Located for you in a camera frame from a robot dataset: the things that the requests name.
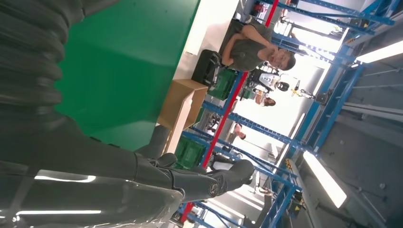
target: black case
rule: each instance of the black case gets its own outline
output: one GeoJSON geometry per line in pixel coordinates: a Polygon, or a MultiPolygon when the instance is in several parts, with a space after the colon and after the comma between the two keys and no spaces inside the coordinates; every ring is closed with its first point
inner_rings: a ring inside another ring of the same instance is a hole
{"type": "Polygon", "coordinates": [[[192,75],[192,80],[209,88],[215,84],[215,72],[221,68],[221,55],[216,51],[203,50],[192,75]]]}

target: man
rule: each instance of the man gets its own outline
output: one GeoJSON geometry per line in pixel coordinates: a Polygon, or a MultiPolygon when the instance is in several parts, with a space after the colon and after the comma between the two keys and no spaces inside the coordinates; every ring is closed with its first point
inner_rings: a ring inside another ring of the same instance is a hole
{"type": "Polygon", "coordinates": [[[246,138],[246,134],[242,132],[242,125],[240,125],[239,123],[235,124],[234,134],[242,140],[246,138]]]}
{"type": "Polygon", "coordinates": [[[252,99],[254,99],[255,103],[257,103],[260,106],[268,107],[276,105],[275,100],[271,99],[270,97],[264,97],[263,92],[261,91],[259,93],[255,93],[252,99]]]}
{"type": "Polygon", "coordinates": [[[252,71],[265,61],[275,69],[290,70],[294,53],[271,44],[272,29],[254,19],[243,25],[233,20],[221,46],[222,64],[238,71],[252,71]]]}

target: green plastic crate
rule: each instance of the green plastic crate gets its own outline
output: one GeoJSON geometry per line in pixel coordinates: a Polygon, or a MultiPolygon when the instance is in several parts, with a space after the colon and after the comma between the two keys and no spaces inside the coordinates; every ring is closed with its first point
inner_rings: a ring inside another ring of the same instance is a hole
{"type": "Polygon", "coordinates": [[[204,108],[201,107],[201,109],[200,109],[200,111],[199,111],[199,114],[197,115],[196,121],[194,122],[193,125],[198,124],[198,123],[200,122],[200,120],[202,120],[203,113],[204,113],[204,108]]]}
{"type": "Polygon", "coordinates": [[[214,89],[210,90],[208,94],[220,100],[227,99],[236,78],[237,73],[235,71],[230,69],[223,70],[217,77],[217,84],[214,89]]]}
{"type": "Polygon", "coordinates": [[[190,169],[197,166],[204,155],[206,147],[190,139],[181,137],[175,155],[178,158],[175,168],[190,169]]]}
{"type": "Polygon", "coordinates": [[[175,155],[178,160],[183,156],[183,153],[185,153],[188,142],[190,142],[190,140],[183,136],[179,139],[178,145],[176,146],[175,150],[175,155]]]}
{"type": "Polygon", "coordinates": [[[254,93],[248,89],[244,89],[242,93],[242,97],[245,99],[251,99],[253,97],[254,93]]]}

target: blue steel frame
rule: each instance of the blue steel frame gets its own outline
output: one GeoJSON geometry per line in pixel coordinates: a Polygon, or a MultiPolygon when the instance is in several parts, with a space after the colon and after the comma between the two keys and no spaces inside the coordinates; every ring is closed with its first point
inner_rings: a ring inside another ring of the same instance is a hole
{"type": "MultiPolygon", "coordinates": [[[[213,137],[211,135],[208,135],[207,133],[205,133],[199,129],[196,129],[196,128],[192,128],[192,130],[196,131],[197,133],[200,133],[201,135],[190,133],[190,132],[185,132],[185,131],[182,133],[182,135],[199,144],[205,145],[206,147],[208,147],[210,145],[210,142],[205,141],[204,139],[209,138],[210,140],[212,140],[213,137]]],[[[297,176],[293,173],[288,172],[287,170],[285,170],[283,168],[277,167],[276,165],[265,161],[264,159],[257,158],[255,156],[247,153],[246,151],[244,151],[240,148],[237,148],[223,140],[219,140],[219,143],[229,147],[231,150],[236,150],[239,153],[247,156],[254,163],[257,164],[257,166],[255,166],[255,170],[271,177],[273,180],[276,180],[276,181],[282,183],[278,196],[275,199],[275,201],[273,202],[273,204],[262,224],[262,227],[265,227],[265,228],[275,228],[276,224],[280,220],[281,216],[287,209],[287,206],[290,203],[295,191],[297,191],[297,190],[302,191],[302,189],[296,184],[297,176]],[[274,174],[272,172],[273,169],[277,169],[278,173],[281,173],[281,176],[274,174]]],[[[222,148],[220,148],[218,146],[215,146],[214,150],[218,153],[221,153],[225,156],[230,157],[231,159],[239,160],[238,157],[224,151],[222,148]]]]}
{"type": "MultiPolygon", "coordinates": [[[[272,0],[260,0],[260,1],[267,2],[267,3],[272,3],[273,2],[272,0]]],[[[351,28],[351,29],[355,30],[356,32],[358,32],[360,34],[374,34],[374,32],[371,30],[371,28],[364,29],[364,28],[361,28],[361,27],[358,27],[358,26],[352,26],[352,25],[349,25],[349,24],[346,24],[346,23],[343,23],[343,22],[340,22],[340,21],[337,21],[337,20],[334,20],[334,19],[331,19],[331,18],[327,18],[327,17],[362,18],[362,19],[368,19],[370,21],[375,21],[375,22],[387,24],[387,25],[393,25],[393,23],[394,23],[394,21],[390,20],[389,18],[379,16],[379,14],[376,14],[376,15],[371,15],[370,14],[372,11],[380,8],[380,5],[381,5],[380,1],[381,0],[375,1],[373,4],[371,4],[363,12],[358,12],[356,10],[352,10],[352,9],[349,9],[349,8],[337,6],[335,4],[324,2],[322,0],[302,0],[302,1],[306,1],[306,2],[309,2],[309,3],[317,4],[317,5],[321,5],[321,6],[330,8],[330,9],[338,10],[338,11],[341,11],[343,13],[347,13],[348,15],[346,16],[346,15],[342,15],[342,14],[312,13],[312,12],[308,12],[308,11],[305,11],[305,10],[296,9],[294,7],[290,7],[290,6],[287,6],[285,4],[281,4],[281,3],[279,3],[278,6],[281,7],[281,8],[287,9],[289,11],[294,11],[294,12],[297,12],[297,13],[300,13],[300,14],[304,14],[304,15],[311,16],[311,17],[314,17],[314,18],[317,18],[317,19],[321,19],[321,20],[324,20],[324,21],[327,21],[327,22],[330,22],[330,23],[333,23],[333,24],[336,24],[336,25],[339,25],[339,26],[342,26],[342,27],[351,28]]],[[[390,8],[396,7],[396,5],[397,5],[396,2],[398,2],[398,0],[393,0],[393,3],[391,4],[392,6],[390,6],[390,8]]],[[[313,50],[315,52],[323,51],[323,50],[320,50],[320,49],[318,49],[316,47],[310,47],[310,46],[308,46],[308,45],[306,45],[306,44],[304,44],[302,42],[299,42],[296,39],[288,38],[288,37],[278,35],[278,34],[274,34],[273,36],[278,38],[278,39],[280,39],[280,42],[278,43],[279,47],[294,51],[295,53],[300,53],[300,50],[295,49],[293,47],[289,47],[289,46],[283,44],[282,41],[287,41],[289,43],[297,44],[297,45],[303,45],[303,46],[308,47],[309,49],[311,49],[311,50],[313,50]]],[[[329,70],[328,75],[331,75],[331,76],[335,75],[336,72],[340,69],[340,67],[345,68],[345,66],[342,65],[343,60],[347,60],[347,62],[353,62],[354,61],[354,57],[346,55],[347,50],[348,50],[348,47],[343,46],[338,53],[328,52],[329,54],[331,54],[331,55],[333,55],[335,57],[334,61],[332,61],[332,60],[330,60],[330,59],[328,59],[328,58],[326,58],[324,56],[321,56],[319,58],[319,59],[322,59],[324,61],[330,62],[330,63],[332,63],[334,65],[329,70]]],[[[290,151],[293,150],[293,152],[288,153],[287,157],[289,157],[289,158],[292,157],[292,155],[294,154],[295,150],[303,150],[303,151],[308,151],[310,153],[315,154],[316,149],[313,150],[313,147],[315,146],[315,148],[318,148],[324,143],[324,141],[325,141],[325,139],[327,137],[327,134],[329,133],[330,129],[332,128],[332,126],[333,126],[333,124],[335,122],[335,119],[336,119],[337,115],[339,114],[339,112],[341,110],[341,107],[343,106],[344,102],[346,101],[346,99],[348,98],[349,94],[351,93],[351,90],[352,90],[354,84],[356,83],[358,77],[361,75],[363,69],[364,69],[364,65],[359,65],[356,69],[350,70],[349,71],[350,74],[345,74],[345,76],[342,78],[343,81],[345,81],[347,79],[347,77],[351,77],[351,78],[348,79],[348,82],[347,83],[340,83],[336,87],[334,93],[331,96],[331,99],[329,101],[328,106],[325,107],[325,112],[323,112],[322,116],[320,116],[320,118],[319,118],[319,123],[323,122],[325,124],[323,125],[322,131],[316,137],[315,143],[313,143],[313,139],[315,139],[315,137],[311,137],[307,144],[303,143],[301,140],[302,140],[302,137],[305,134],[306,129],[309,126],[308,122],[311,121],[311,119],[314,117],[315,113],[317,112],[317,110],[319,108],[319,104],[317,104],[317,103],[314,103],[312,105],[311,109],[309,110],[308,114],[306,115],[305,120],[308,120],[308,121],[304,120],[304,122],[303,122],[303,124],[301,126],[301,130],[298,132],[298,134],[296,136],[296,139],[291,139],[291,138],[289,138],[289,137],[287,137],[285,135],[279,134],[279,133],[277,133],[275,131],[272,131],[272,130],[270,130],[270,129],[268,129],[268,128],[260,125],[260,124],[254,123],[251,120],[248,120],[248,119],[246,119],[246,118],[244,118],[242,116],[239,116],[237,114],[230,114],[229,119],[231,119],[231,120],[233,120],[235,122],[238,122],[240,124],[243,124],[244,126],[247,126],[247,127],[251,128],[253,130],[256,130],[258,132],[266,134],[266,135],[268,135],[268,136],[270,136],[272,138],[275,138],[275,139],[277,139],[277,140],[279,140],[279,141],[281,141],[283,143],[289,144],[292,147],[290,149],[290,151]]],[[[238,75],[238,77],[237,77],[237,79],[236,79],[236,81],[234,83],[235,85],[234,85],[234,87],[232,88],[232,90],[230,92],[229,97],[234,96],[235,87],[236,87],[236,85],[238,85],[240,83],[241,76],[242,76],[242,72],[239,73],[239,75],[238,75]]],[[[322,84],[322,87],[319,90],[319,92],[323,93],[323,92],[325,92],[325,91],[327,91],[329,89],[329,86],[330,86],[330,84],[332,82],[332,77],[331,76],[328,76],[328,77],[325,78],[325,80],[324,80],[324,82],[322,84]]],[[[211,110],[213,112],[216,112],[219,115],[223,115],[224,110],[226,110],[228,108],[228,106],[229,106],[229,100],[230,99],[227,99],[227,101],[226,101],[226,103],[225,103],[223,108],[218,107],[218,106],[216,106],[214,104],[211,104],[209,102],[204,102],[203,107],[205,107],[206,109],[211,110]]],[[[190,138],[192,140],[195,140],[196,142],[198,142],[200,144],[206,145],[206,147],[208,148],[210,146],[210,141],[212,140],[213,137],[211,135],[208,135],[207,133],[199,130],[199,129],[196,129],[196,128],[191,128],[191,129],[194,130],[197,134],[190,133],[190,132],[183,132],[183,136],[188,137],[188,138],[190,138]]],[[[282,185],[280,185],[280,192],[278,193],[278,197],[276,198],[275,202],[272,204],[272,207],[270,208],[269,213],[266,216],[266,218],[265,218],[265,220],[263,222],[263,225],[262,225],[262,227],[264,227],[264,228],[274,228],[276,226],[277,222],[280,220],[282,214],[286,210],[289,202],[292,199],[292,196],[293,196],[294,192],[296,190],[299,190],[299,191],[302,190],[300,187],[298,187],[295,184],[296,183],[296,181],[295,181],[296,176],[294,174],[289,173],[287,170],[285,170],[285,169],[283,169],[281,167],[277,167],[277,166],[275,166],[275,165],[273,165],[273,164],[271,164],[271,163],[269,163],[269,162],[267,162],[267,161],[265,161],[263,159],[256,158],[256,157],[252,156],[251,154],[247,153],[246,151],[243,151],[240,148],[236,148],[236,147],[230,145],[229,143],[226,143],[223,140],[219,140],[218,142],[220,144],[222,144],[222,145],[225,145],[225,146],[229,147],[232,150],[236,150],[236,151],[244,154],[245,156],[250,158],[255,164],[257,164],[257,166],[255,167],[256,170],[262,172],[263,174],[266,174],[267,176],[271,177],[273,180],[277,180],[277,181],[282,183],[282,185]],[[273,173],[274,169],[276,169],[278,171],[278,173],[281,173],[281,174],[279,174],[279,175],[274,174],[273,173]]],[[[214,150],[216,152],[219,152],[221,154],[229,156],[232,159],[235,159],[235,160],[238,159],[237,157],[235,157],[234,155],[224,151],[220,147],[215,146],[214,150]]],[[[207,207],[207,206],[205,206],[203,204],[200,204],[200,203],[196,203],[196,204],[197,204],[198,207],[201,207],[203,209],[207,209],[207,210],[211,211],[212,213],[214,213],[216,216],[218,216],[218,218],[223,223],[224,223],[223,220],[226,220],[226,221],[229,221],[229,222],[231,222],[231,223],[243,228],[242,225],[237,224],[232,219],[227,218],[227,217],[219,214],[215,210],[213,210],[213,209],[211,209],[211,208],[209,208],[209,207],[207,207]]],[[[200,224],[202,224],[205,227],[209,227],[209,228],[212,227],[211,225],[205,223],[203,220],[201,220],[201,219],[199,219],[199,218],[197,218],[197,217],[195,217],[195,216],[193,216],[191,214],[189,214],[188,217],[193,219],[196,222],[199,222],[200,224]]]]}
{"type": "Polygon", "coordinates": [[[325,107],[322,115],[319,118],[318,124],[316,126],[315,133],[312,134],[308,143],[313,143],[315,148],[320,148],[326,140],[337,116],[339,115],[344,103],[350,96],[353,86],[356,84],[357,80],[361,76],[365,65],[359,65],[357,68],[350,69],[342,77],[342,81],[337,85],[335,91],[332,94],[332,98],[325,107]]]}
{"type": "MultiPolygon", "coordinates": [[[[273,0],[259,0],[259,1],[266,2],[266,3],[269,3],[269,4],[273,3],[273,0]]],[[[326,21],[326,22],[338,25],[340,27],[350,28],[350,29],[353,29],[354,31],[357,31],[357,32],[361,33],[361,34],[369,34],[369,35],[375,34],[375,32],[372,31],[372,30],[364,29],[364,28],[361,28],[361,27],[355,26],[355,25],[350,25],[348,23],[341,22],[341,21],[338,21],[338,20],[335,20],[335,19],[332,19],[332,18],[328,18],[328,17],[324,17],[324,16],[318,16],[313,12],[309,12],[309,11],[306,11],[306,10],[303,10],[303,9],[298,9],[298,8],[286,5],[284,3],[279,3],[278,7],[286,9],[286,10],[291,11],[291,12],[296,12],[296,13],[299,13],[299,14],[302,14],[302,15],[310,16],[312,18],[316,18],[316,19],[319,19],[319,20],[322,20],[322,21],[326,21]]]]}
{"type": "MultiPolygon", "coordinates": [[[[343,45],[340,48],[339,53],[342,53],[345,55],[348,52],[348,50],[349,50],[349,47],[346,45],[343,45]]],[[[340,59],[340,58],[336,59],[335,61],[337,64],[342,63],[342,59],[340,59]]],[[[336,73],[339,69],[340,68],[338,65],[331,66],[331,68],[329,69],[329,71],[327,73],[327,77],[324,79],[322,86],[319,89],[319,93],[325,93],[329,90],[330,85],[333,81],[333,77],[334,77],[334,75],[336,75],[336,73]]],[[[319,108],[320,108],[320,104],[318,104],[318,103],[312,104],[308,113],[305,115],[304,121],[302,122],[302,124],[295,136],[295,140],[301,141],[304,139],[304,135],[305,135],[306,131],[308,130],[309,126],[311,125],[312,120],[315,118],[315,115],[316,115],[317,111],[319,110],[319,108]]],[[[295,148],[290,148],[285,157],[291,159],[296,152],[297,152],[297,150],[295,148]]]]}

